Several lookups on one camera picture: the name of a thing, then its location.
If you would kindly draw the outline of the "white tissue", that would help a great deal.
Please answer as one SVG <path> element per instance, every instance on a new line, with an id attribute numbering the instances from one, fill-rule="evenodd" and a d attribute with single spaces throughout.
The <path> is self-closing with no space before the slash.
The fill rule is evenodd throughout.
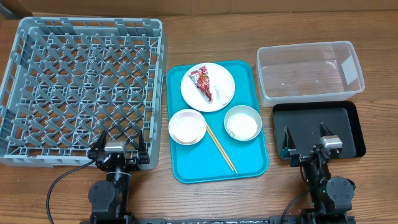
<path id="1" fill-rule="evenodd" d="M 216 99 L 221 105 L 225 105 L 228 102 L 228 91 L 225 90 L 224 87 L 222 86 L 215 86 L 215 91 L 216 91 Z"/>

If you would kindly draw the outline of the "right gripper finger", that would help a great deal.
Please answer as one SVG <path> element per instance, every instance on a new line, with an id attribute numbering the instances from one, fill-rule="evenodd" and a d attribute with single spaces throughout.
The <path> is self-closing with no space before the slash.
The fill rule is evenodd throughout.
<path id="1" fill-rule="evenodd" d="M 282 158 L 288 158 L 292 157 L 296 152 L 297 148 L 295 146 L 294 140 L 292 138 L 289 128 L 286 126 L 284 128 L 284 141 L 280 152 L 280 156 Z"/>
<path id="2" fill-rule="evenodd" d="M 325 137 L 325 136 L 333 136 L 334 134 L 328 129 L 328 127 L 326 126 L 326 124 L 324 122 L 320 123 L 320 134 L 321 137 Z"/>

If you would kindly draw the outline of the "pink-white small bowl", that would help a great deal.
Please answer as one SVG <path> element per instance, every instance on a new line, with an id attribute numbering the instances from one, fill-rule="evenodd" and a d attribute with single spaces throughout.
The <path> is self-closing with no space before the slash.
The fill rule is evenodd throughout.
<path id="1" fill-rule="evenodd" d="M 200 142 L 206 133 L 207 123 L 203 115 L 193 109 L 176 112 L 169 121 L 169 135 L 181 145 Z"/>

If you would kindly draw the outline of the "pile of white rice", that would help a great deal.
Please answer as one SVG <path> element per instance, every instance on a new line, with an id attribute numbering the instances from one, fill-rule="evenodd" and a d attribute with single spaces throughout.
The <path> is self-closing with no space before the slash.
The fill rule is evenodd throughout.
<path id="1" fill-rule="evenodd" d="M 227 122 L 227 132 L 239 141 L 248 141 L 257 133 L 258 125 L 254 118 L 247 114 L 232 115 Z"/>

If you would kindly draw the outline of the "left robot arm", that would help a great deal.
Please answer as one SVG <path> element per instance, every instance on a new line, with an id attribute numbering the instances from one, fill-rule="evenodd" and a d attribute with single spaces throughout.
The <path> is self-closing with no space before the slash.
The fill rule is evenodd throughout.
<path id="1" fill-rule="evenodd" d="M 103 131 L 88 153 L 96 167 L 106 172 L 106 179 L 95 182 L 88 192 L 90 223 L 135 224 L 139 221 L 127 210 L 131 172 L 150 162 L 149 153 L 143 134 L 139 135 L 137 155 L 130 159 L 124 141 L 108 142 L 107 134 Z"/>

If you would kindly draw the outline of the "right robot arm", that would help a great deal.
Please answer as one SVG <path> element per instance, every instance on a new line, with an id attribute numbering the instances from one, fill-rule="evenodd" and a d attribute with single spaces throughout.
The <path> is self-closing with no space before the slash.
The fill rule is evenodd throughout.
<path id="1" fill-rule="evenodd" d="M 352 209 L 355 183 L 344 177 L 332 177 L 328 162 L 337 159 L 343 150 L 343 142 L 333 134 L 324 123 L 320 123 L 321 138 L 313 145 L 308 154 L 297 154 L 294 139 L 288 127 L 284 128 L 283 157 L 290 158 L 291 167 L 299 167 L 302 179 L 308 189 L 294 198 L 280 216 L 280 222 L 290 207 L 306 195 L 310 195 L 313 207 L 300 212 L 297 223 L 354 223 L 354 218 L 347 216 Z"/>

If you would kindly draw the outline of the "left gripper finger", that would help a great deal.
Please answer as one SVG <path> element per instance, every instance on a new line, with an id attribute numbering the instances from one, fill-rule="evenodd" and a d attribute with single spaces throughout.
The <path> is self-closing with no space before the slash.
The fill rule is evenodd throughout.
<path id="1" fill-rule="evenodd" d="M 103 131 L 99 136 L 98 140 L 91 146 L 91 149 L 88 152 L 89 159 L 97 159 L 99 153 L 104 151 L 106 145 L 107 131 Z"/>
<path id="2" fill-rule="evenodd" d="M 140 131 L 139 134 L 139 145 L 138 145 L 138 160 L 140 164 L 149 164 L 150 163 L 150 157 L 149 157 L 149 153 L 148 150 L 146 148 L 146 144 L 144 142 L 144 135 L 143 132 Z"/>

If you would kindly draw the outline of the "red snack wrapper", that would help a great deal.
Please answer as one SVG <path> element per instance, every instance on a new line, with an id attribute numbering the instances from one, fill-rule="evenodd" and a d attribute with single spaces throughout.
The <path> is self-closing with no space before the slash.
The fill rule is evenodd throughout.
<path id="1" fill-rule="evenodd" d="M 188 76 L 205 100 L 211 102 L 213 99 L 210 91 L 210 78 L 207 68 L 202 66 L 198 70 L 192 71 Z"/>

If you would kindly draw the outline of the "grey-green bowl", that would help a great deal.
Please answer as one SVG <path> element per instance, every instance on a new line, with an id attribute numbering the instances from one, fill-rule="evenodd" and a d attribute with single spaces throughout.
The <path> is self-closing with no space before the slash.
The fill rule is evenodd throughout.
<path id="1" fill-rule="evenodd" d="M 251 116 L 252 118 L 254 118 L 254 120 L 256 121 L 258 128 L 257 128 L 256 135 L 252 138 L 252 139 L 254 139 L 260 133 L 260 131 L 262 129 L 262 119 L 261 119 L 260 114 L 254 108 L 252 108 L 250 106 L 246 106 L 246 105 L 234 106 L 226 113 L 226 116 L 224 117 L 224 128 L 225 128 L 226 132 L 227 132 L 227 122 L 228 122 L 229 118 L 232 115 L 238 114 L 238 113 L 247 114 L 247 115 Z"/>

